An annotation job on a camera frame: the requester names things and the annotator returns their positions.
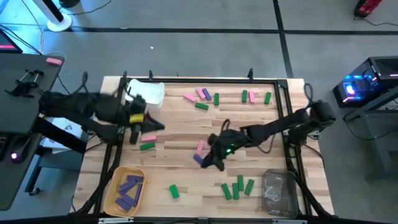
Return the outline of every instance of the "concrete floor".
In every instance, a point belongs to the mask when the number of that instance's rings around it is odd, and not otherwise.
[[[80,5],[62,12],[89,11],[107,1],[81,0]],[[286,30],[398,29],[354,21],[352,10],[357,0],[278,2]],[[29,6],[44,25],[46,18],[33,3]],[[368,19],[398,23],[397,7],[397,1],[384,0]],[[39,48],[40,32],[19,1],[6,4],[0,22]],[[73,22],[74,26],[100,27],[102,32],[45,32],[44,52],[67,55],[60,75],[70,90],[80,85],[83,71],[89,74],[91,91],[100,89],[105,75],[121,75],[124,70],[130,75],[152,70],[154,75],[243,77],[252,67],[255,77],[287,76],[279,34],[165,34],[112,29],[277,29],[273,0],[117,0],[94,13],[73,16]],[[367,171],[376,169],[369,143],[349,133],[341,121],[347,111],[337,107],[331,94],[331,89],[366,58],[398,55],[396,35],[286,35],[286,42],[293,76],[311,83],[315,99],[329,101],[338,115],[337,122],[320,138],[335,213],[343,218],[398,223],[398,181],[365,180]],[[59,83],[53,89],[63,91]],[[35,197],[21,192],[9,211],[0,212],[0,219],[68,213],[77,177],[77,172],[46,169],[37,183],[44,191]]]

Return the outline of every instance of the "yellow part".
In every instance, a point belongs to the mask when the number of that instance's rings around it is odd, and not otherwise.
[[[130,122],[130,124],[132,124],[132,123],[142,123],[142,122],[144,122],[144,115],[143,114],[131,115],[129,122]]]

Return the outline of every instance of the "green block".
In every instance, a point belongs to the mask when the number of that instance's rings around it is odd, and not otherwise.
[[[218,106],[220,104],[220,95],[218,93],[214,94],[214,105]]]
[[[226,184],[221,184],[221,188],[223,188],[223,192],[224,192],[225,198],[227,200],[231,200],[232,199],[232,195],[231,195],[231,192],[228,189],[228,186]]]
[[[233,183],[232,184],[232,190],[234,192],[234,200],[239,200],[239,187],[238,183]]]
[[[243,90],[243,92],[242,92],[242,103],[245,103],[247,98],[248,98],[248,91],[247,90]]]
[[[204,109],[204,110],[208,110],[209,109],[209,105],[203,104],[203,103],[195,103],[195,107],[200,108],[200,109]]]
[[[148,143],[148,144],[140,145],[139,146],[139,150],[146,150],[146,149],[150,149],[150,148],[153,148],[153,147],[155,147],[155,143],[151,142],[151,143]]]
[[[249,196],[251,193],[251,189],[253,188],[254,185],[254,180],[249,179],[248,184],[246,186],[246,190],[244,191],[244,194]]]
[[[169,187],[170,192],[172,193],[173,199],[179,198],[180,194],[178,193],[177,186],[175,184]]]
[[[265,104],[269,104],[269,101],[271,100],[271,93],[270,92],[267,92],[267,94],[266,94],[266,100],[264,100],[264,103]]]
[[[243,175],[238,175],[238,188],[239,188],[239,191],[243,191],[243,189],[244,189]]]

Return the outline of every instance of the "pink object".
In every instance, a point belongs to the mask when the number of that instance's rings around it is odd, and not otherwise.
[[[46,62],[52,65],[62,65],[62,61],[55,58],[48,58]]]
[[[156,136],[146,136],[146,137],[141,137],[141,141],[155,141]]]
[[[192,102],[196,102],[196,98],[192,96],[191,94],[185,94],[184,97]]]
[[[200,141],[199,141],[199,144],[198,144],[198,148],[197,148],[197,154],[198,154],[198,155],[201,154],[201,150],[203,149],[203,145],[204,145],[203,140],[200,140]]]
[[[202,88],[197,88],[197,92],[201,99],[204,99],[206,97],[205,94],[202,92]]]
[[[254,92],[253,91],[249,91],[249,99],[250,99],[250,103],[255,103],[256,99],[254,97]]]

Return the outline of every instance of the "rectangular block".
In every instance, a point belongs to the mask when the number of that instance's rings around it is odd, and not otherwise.
[[[269,104],[270,100],[271,100],[271,93],[267,92],[266,93],[266,99],[264,100],[264,103],[265,104]]]
[[[119,190],[126,190],[128,188],[132,188],[135,184],[136,184],[136,180],[127,181],[126,183],[120,185]]]
[[[199,96],[200,96],[201,99],[204,99],[204,98],[206,97],[206,96],[203,94],[201,88],[197,88],[197,92],[198,92],[198,94],[199,94]]]
[[[251,189],[253,188],[254,185],[254,180],[249,179],[248,184],[246,185],[246,190],[244,191],[244,194],[249,196],[251,193]]]
[[[115,202],[117,203],[117,205],[119,205],[121,208],[123,208],[123,210],[125,210],[126,212],[128,212],[131,208],[131,206],[128,205],[126,202],[124,202],[121,198],[116,199]]]
[[[151,142],[151,143],[148,143],[148,144],[140,145],[139,146],[139,150],[146,150],[146,149],[150,149],[150,148],[153,148],[153,147],[155,147],[155,143]]]
[[[239,188],[239,191],[243,191],[244,190],[243,175],[238,175],[238,188]]]
[[[221,188],[223,189],[223,192],[224,192],[224,195],[225,195],[225,199],[226,200],[231,200],[232,199],[232,195],[231,195],[231,192],[229,191],[228,185],[221,184]]]
[[[169,187],[170,192],[172,193],[173,199],[179,198],[180,194],[178,193],[177,186],[175,184]]]
[[[136,180],[137,183],[142,182],[144,180],[144,177],[141,176],[136,176],[136,175],[127,175],[127,181],[130,180]]]
[[[209,105],[203,104],[203,103],[195,103],[195,107],[200,108],[200,109],[204,109],[204,110],[208,110],[209,109]]]
[[[238,183],[232,184],[232,191],[234,192],[234,200],[239,200],[239,187]]]
[[[220,94],[218,94],[218,93],[214,94],[214,105],[215,106],[220,105]]]
[[[203,140],[200,140],[198,143],[198,147],[197,147],[197,154],[200,155],[201,154],[201,150],[203,149],[203,145],[205,144],[205,142],[203,142]]]
[[[205,94],[206,100],[211,100],[210,93],[209,93],[209,91],[207,91],[206,88],[202,89],[202,92]]]
[[[254,92],[253,91],[249,91],[249,99],[250,99],[250,103],[255,103],[256,99],[254,97]]]
[[[247,90],[243,90],[243,92],[242,92],[242,103],[245,103],[247,98],[248,98],[248,91]]]
[[[128,187],[128,188],[126,188],[126,189],[124,189],[124,190],[120,190],[120,191],[119,191],[119,194],[122,195],[122,196],[125,195],[127,192],[129,192],[129,190],[132,189],[132,187],[133,187],[133,186]]]
[[[184,97],[192,102],[197,101],[197,99],[194,96],[192,96],[191,94],[185,94]]]
[[[62,65],[62,61],[55,58],[47,58],[45,61],[51,65]]]
[[[197,161],[199,165],[203,163],[203,159],[198,154],[193,155],[193,159]]]
[[[146,137],[141,136],[141,141],[143,141],[143,142],[156,141],[156,136],[146,136]]]
[[[142,184],[138,184],[136,196],[134,197],[134,200],[137,202],[139,200],[139,195],[141,194],[141,190],[142,190]]]

